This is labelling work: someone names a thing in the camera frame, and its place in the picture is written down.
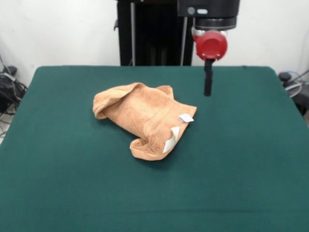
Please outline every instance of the metal pole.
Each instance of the metal pole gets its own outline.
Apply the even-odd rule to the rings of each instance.
[[[136,65],[135,51],[135,3],[131,3],[132,65]]]
[[[184,59],[184,47],[185,47],[185,38],[187,35],[187,25],[188,25],[188,17],[183,18],[183,39],[182,39],[182,53],[180,58],[180,66],[183,66],[183,59]]]

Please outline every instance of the crumpled towel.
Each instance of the crumpled towel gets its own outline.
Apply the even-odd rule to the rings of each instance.
[[[97,119],[109,118],[136,135],[130,149],[144,160],[162,160],[174,147],[163,153],[166,141],[173,136],[171,128],[179,127],[176,143],[188,126],[179,115],[194,116],[197,108],[174,100],[170,86],[150,88],[142,83],[110,88],[94,97],[93,112]]]

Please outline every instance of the black metal frame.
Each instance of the black metal frame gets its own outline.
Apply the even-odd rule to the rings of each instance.
[[[118,30],[120,63],[132,65],[131,2],[119,1]],[[136,65],[186,65],[192,62],[193,19],[187,19],[183,64],[181,64],[184,18],[177,15],[177,3],[135,3]]]

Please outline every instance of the green table cover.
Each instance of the green table cover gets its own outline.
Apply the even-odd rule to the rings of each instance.
[[[171,85],[198,107],[163,161],[96,120],[110,87]],[[0,232],[308,232],[309,130],[273,70],[41,67],[0,147]]]

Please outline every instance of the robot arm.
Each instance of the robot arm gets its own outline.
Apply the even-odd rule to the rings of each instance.
[[[227,51],[225,31],[236,27],[240,0],[178,0],[178,15],[194,17],[192,36],[205,62],[204,95],[211,95],[212,64]]]

